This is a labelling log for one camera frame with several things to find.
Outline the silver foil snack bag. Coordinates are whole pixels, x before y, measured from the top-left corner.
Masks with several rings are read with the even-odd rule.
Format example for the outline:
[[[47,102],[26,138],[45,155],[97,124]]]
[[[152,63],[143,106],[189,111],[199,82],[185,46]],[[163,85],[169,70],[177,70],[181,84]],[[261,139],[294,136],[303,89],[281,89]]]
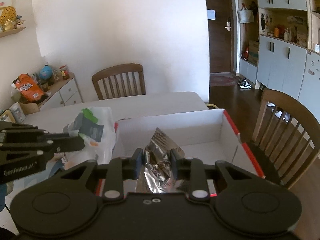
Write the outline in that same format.
[[[174,193],[185,192],[188,184],[174,178],[169,153],[175,150],[181,158],[183,150],[162,130],[157,128],[143,153],[143,166],[136,183],[136,192]]]

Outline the white green plastic package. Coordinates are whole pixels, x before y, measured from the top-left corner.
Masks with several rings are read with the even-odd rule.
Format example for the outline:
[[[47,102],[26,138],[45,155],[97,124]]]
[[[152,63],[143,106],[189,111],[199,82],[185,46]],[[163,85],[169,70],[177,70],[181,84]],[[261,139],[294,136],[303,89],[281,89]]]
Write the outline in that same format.
[[[117,142],[116,124],[110,107],[83,108],[63,132],[80,136],[85,146],[82,150],[61,155],[64,169],[91,159],[98,164],[109,163]]]

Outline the red white cardboard box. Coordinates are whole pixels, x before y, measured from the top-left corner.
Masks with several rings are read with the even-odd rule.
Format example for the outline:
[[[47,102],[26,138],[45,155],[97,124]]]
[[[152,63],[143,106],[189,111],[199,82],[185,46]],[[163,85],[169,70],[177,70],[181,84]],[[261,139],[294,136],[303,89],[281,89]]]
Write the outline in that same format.
[[[261,178],[265,176],[224,109],[119,120],[113,157],[130,157],[137,148],[145,148],[158,128],[186,158],[197,158],[208,165],[224,160]]]

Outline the white printed mug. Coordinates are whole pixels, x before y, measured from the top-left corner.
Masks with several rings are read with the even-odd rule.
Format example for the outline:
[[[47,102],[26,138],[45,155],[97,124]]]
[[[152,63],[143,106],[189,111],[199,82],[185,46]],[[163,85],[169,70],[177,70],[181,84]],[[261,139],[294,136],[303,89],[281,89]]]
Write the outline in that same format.
[[[19,102],[14,103],[9,107],[9,110],[11,111],[15,121],[17,123],[22,123],[25,120],[25,114],[23,112],[22,107],[20,106]]]

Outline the white drawer cabinet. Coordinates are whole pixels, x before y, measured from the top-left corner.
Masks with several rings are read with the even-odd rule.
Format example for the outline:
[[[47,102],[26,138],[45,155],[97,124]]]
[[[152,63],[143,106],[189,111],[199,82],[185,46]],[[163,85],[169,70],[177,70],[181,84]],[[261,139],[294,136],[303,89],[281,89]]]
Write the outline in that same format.
[[[41,111],[83,103],[80,90],[73,73],[67,80],[61,80],[49,87],[48,98],[38,105]]]

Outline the orange snack bag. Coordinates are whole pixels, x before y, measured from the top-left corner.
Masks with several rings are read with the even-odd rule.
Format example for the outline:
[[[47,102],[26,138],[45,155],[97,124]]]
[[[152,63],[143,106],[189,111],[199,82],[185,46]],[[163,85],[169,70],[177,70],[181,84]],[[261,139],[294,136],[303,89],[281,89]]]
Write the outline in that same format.
[[[46,98],[44,91],[28,74],[20,74],[12,83],[28,102],[40,103]]]

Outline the blue globe toy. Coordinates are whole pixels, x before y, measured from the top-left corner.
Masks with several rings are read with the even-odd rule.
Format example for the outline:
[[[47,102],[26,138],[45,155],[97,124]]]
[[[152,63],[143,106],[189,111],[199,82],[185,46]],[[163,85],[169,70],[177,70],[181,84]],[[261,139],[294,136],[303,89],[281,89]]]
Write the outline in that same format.
[[[41,80],[49,80],[53,75],[51,66],[45,65],[39,71],[39,77]]]

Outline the red lidded jar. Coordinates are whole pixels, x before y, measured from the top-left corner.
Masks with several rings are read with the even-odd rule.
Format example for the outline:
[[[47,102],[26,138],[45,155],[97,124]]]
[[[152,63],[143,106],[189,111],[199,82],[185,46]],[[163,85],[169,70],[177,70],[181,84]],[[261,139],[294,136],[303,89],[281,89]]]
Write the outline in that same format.
[[[60,73],[61,73],[61,76],[62,76],[63,80],[69,79],[69,72],[68,72],[68,68],[67,68],[66,65],[61,66],[59,68],[59,70],[60,70]]]

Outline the wooden chair far side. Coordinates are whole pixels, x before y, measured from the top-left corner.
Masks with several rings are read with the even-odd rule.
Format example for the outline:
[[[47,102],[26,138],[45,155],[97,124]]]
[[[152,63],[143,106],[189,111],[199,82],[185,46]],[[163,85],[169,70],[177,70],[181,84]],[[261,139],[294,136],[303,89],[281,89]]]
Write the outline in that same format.
[[[92,76],[92,83],[99,100],[146,94],[141,64],[127,63],[103,69]]]

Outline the wooden chair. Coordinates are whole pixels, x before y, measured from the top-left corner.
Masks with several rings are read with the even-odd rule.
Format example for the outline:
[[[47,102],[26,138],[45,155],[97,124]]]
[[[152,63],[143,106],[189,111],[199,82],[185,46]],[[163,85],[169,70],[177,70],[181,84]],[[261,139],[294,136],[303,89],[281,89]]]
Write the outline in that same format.
[[[270,101],[291,115],[291,122],[270,120]],[[266,89],[248,147],[265,179],[290,189],[319,155],[319,122],[299,101],[283,92]]]
[[[92,76],[92,83],[99,100],[146,94],[141,64],[127,63],[103,69]]]

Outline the wooden chair right side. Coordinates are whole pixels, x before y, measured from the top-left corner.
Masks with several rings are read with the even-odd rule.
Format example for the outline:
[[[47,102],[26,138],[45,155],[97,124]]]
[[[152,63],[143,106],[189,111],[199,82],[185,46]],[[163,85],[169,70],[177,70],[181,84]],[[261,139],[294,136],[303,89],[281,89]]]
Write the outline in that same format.
[[[270,101],[291,115],[291,122],[270,120]],[[290,189],[319,155],[319,122],[299,101],[283,92],[266,89],[248,147],[265,179]]]

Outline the white slippers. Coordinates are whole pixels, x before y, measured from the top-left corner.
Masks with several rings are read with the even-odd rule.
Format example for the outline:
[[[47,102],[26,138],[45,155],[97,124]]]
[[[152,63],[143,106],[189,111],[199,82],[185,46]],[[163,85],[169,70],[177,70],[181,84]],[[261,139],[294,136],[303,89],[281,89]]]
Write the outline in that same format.
[[[276,116],[278,119],[281,119],[285,121],[286,123],[291,122],[292,118],[289,113],[284,111],[282,108],[276,106],[274,103],[268,101],[267,107],[271,110],[271,117],[270,120],[273,120],[273,118]]]

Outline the white tote bag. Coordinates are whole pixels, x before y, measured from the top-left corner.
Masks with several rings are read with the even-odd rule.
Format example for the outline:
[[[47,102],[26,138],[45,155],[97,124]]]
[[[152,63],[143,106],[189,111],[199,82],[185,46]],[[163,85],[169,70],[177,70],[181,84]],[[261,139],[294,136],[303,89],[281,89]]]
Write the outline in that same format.
[[[238,10],[238,18],[239,23],[241,24],[248,24],[254,22],[254,15],[253,11],[247,9],[244,3],[242,3],[241,9]]]

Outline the brown entrance door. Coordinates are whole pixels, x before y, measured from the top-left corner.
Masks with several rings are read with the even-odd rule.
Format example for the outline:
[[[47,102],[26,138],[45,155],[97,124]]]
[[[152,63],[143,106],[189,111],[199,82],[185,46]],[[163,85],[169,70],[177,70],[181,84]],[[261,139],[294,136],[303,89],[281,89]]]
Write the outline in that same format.
[[[231,0],[206,0],[207,10],[215,12],[208,18],[209,54],[211,73],[231,72],[232,30],[228,30],[232,19]]]

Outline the wall shelf with ornaments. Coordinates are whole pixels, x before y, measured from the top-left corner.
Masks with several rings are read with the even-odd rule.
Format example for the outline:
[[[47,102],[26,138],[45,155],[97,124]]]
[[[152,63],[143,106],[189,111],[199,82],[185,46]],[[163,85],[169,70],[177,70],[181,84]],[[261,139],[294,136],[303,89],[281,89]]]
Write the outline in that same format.
[[[13,6],[13,0],[1,0],[1,38],[23,31],[24,22]]]

